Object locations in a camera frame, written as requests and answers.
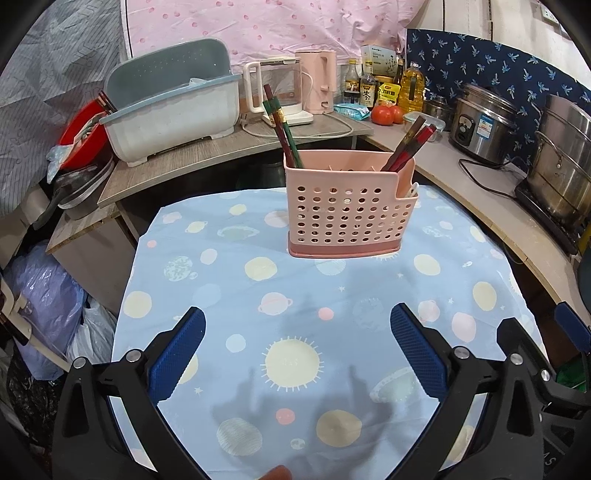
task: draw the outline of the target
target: pink utensil holder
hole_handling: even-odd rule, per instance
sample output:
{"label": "pink utensil holder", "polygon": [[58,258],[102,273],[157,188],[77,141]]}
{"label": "pink utensil holder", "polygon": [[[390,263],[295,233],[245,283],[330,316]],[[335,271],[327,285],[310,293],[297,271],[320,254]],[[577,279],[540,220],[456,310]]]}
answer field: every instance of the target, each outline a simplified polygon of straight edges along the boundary
{"label": "pink utensil holder", "polygon": [[414,159],[382,172],[391,152],[301,150],[305,168],[285,165],[289,252],[301,258],[352,258],[400,250],[418,200]]}

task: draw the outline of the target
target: blue rubber pad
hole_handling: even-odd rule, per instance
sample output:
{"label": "blue rubber pad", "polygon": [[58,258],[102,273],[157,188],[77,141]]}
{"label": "blue rubber pad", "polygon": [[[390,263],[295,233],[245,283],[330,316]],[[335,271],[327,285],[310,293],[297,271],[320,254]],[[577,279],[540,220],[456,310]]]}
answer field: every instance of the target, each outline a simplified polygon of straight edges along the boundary
{"label": "blue rubber pad", "polygon": [[396,305],[390,314],[392,333],[425,393],[441,401],[447,396],[447,369],[411,315],[403,305]]}
{"label": "blue rubber pad", "polygon": [[565,301],[554,309],[554,320],[581,353],[591,353],[591,332]]}
{"label": "blue rubber pad", "polygon": [[168,346],[154,362],[148,375],[148,396],[156,405],[173,394],[191,357],[205,335],[205,315],[199,309],[189,310],[185,324],[170,340]]}

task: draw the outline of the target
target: cable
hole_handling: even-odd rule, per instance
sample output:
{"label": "cable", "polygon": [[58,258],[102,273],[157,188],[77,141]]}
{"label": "cable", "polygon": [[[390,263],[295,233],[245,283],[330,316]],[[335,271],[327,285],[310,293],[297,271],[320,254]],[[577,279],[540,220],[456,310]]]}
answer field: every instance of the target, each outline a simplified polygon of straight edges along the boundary
{"label": "cable", "polygon": [[[345,122],[344,120],[341,120],[338,116],[332,116],[331,118],[333,118],[334,120],[337,120],[338,122],[342,123],[343,125],[346,125],[347,128],[349,128],[349,131],[344,133],[344,134],[339,134],[339,135],[330,135],[330,134],[319,134],[319,135],[308,135],[305,137],[294,137],[294,140],[335,140],[337,138],[343,138],[343,137],[348,137],[351,133],[353,133],[353,127],[350,126],[347,122]],[[248,124],[246,123],[245,119],[241,119],[240,120],[240,126],[242,127],[242,129],[249,135],[252,135],[253,137],[258,137],[258,138],[277,138],[276,135],[264,135],[264,134],[257,134],[254,133],[250,130],[248,130],[246,128]]]}
{"label": "cable", "polygon": [[513,195],[509,195],[508,193],[499,192],[498,190],[493,190],[493,189],[490,189],[489,187],[485,187],[482,183],[480,183],[478,180],[476,180],[474,178],[474,176],[472,175],[472,173],[470,173],[470,171],[467,169],[467,167],[464,165],[464,163],[469,163],[470,165],[478,165],[481,167],[491,168],[493,170],[500,170],[502,167],[505,167],[506,165],[513,163],[516,158],[519,158],[519,157],[513,157],[511,160],[506,161],[505,163],[502,163],[500,165],[494,165],[493,163],[485,164],[483,162],[475,162],[473,160],[468,160],[467,158],[460,158],[460,160],[458,160],[458,163],[461,166],[462,170],[465,171],[466,174],[472,179],[472,181],[474,183],[476,183],[476,185],[478,185],[481,189],[484,189],[487,192],[496,193],[497,195],[502,195],[503,197],[507,197],[509,199],[515,200],[515,197],[513,197]]}
{"label": "cable", "polygon": [[301,104],[303,105],[308,100],[310,100],[310,95],[312,95],[312,88],[314,88],[314,79],[312,78],[312,75],[310,75],[309,73],[306,73],[304,71],[302,71],[302,73],[310,79],[310,90],[308,90],[308,96],[306,97],[306,101],[304,101],[304,100],[301,101]]}
{"label": "cable", "polygon": [[492,0],[488,0],[488,20],[491,23],[491,41],[493,34],[493,23],[492,23]]}

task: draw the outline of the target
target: countertop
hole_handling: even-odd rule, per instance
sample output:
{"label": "countertop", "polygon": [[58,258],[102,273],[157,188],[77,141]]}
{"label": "countertop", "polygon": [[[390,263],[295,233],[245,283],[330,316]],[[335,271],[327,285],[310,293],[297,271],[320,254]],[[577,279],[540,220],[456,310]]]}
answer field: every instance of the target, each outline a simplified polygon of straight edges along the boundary
{"label": "countertop", "polygon": [[[352,129],[349,129],[335,119],[338,117]],[[293,127],[295,137],[309,135],[324,135],[326,138],[310,138],[297,140],[297,143],[326,140],[342,135],[353,137],[368,135],[373,131],[373,124],[357,122],[338,113],[315,115],[314,121],[308,125]],[[257,119],[249,123],[250,131],[259,135],[269,135],[270,138],[260,138],[247,134],[239,125],[235,125],[234,133],[217,140],[199,140],[180,145],[165,152],[150,157],[144,164],[128,167],[120,161],[109,178],[98,201],[99,207],[122,200],[134,193],[141,192],[167,180],[180,177],[201,168],[210,167],[225,161],[245,157],[256,153],[280,148],[275,132],[262,120]]]}
{"label": "countertop", "polygon": [[[397,125],[373,125],[366,140],[382,150],[393,151],[404,131]],[[447,135],[427,143],[415,156],[417,171],[455,198],[503,240],[536,276],[552,299],[566,301],[587,325],[591,316],[579,294],[570,258],[544,228],[516,201],[487,192],[474,183],[458,164],[465,158],[447,141]],[[525,174],[517,169],[502,171],[468,165],[480,183],[512,194]]]}

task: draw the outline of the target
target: pink kettle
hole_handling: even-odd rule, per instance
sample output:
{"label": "pink kettle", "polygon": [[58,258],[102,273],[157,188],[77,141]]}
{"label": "pink kettle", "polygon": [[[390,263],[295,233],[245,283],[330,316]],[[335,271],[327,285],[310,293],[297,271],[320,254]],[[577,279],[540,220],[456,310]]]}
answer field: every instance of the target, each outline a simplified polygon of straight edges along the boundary
{"label": "pink kettle", "polygon": [[333,112],[336,92],[336,52],[332,50],[298,50],[301,71],[304,76],[303,91],[310,94],[304,98],[304,110],[318,115]]}

